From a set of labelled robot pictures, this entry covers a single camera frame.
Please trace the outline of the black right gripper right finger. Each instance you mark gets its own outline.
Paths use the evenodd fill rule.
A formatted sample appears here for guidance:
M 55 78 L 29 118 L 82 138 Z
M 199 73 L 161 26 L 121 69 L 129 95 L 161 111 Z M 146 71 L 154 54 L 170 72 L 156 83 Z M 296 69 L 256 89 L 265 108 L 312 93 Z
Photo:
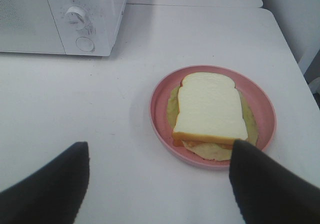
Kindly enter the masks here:
M 319 188 L 236 140 L 229 180 L 245 223 L 319 223 Z

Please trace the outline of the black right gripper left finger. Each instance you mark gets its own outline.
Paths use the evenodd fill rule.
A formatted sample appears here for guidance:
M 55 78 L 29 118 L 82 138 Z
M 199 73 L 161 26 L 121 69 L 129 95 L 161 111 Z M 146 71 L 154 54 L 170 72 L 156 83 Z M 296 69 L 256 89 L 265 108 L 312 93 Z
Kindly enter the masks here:
M 1 223 L 74 223 L 89 185 L 87 142 L 76 142 L 1 191 Z

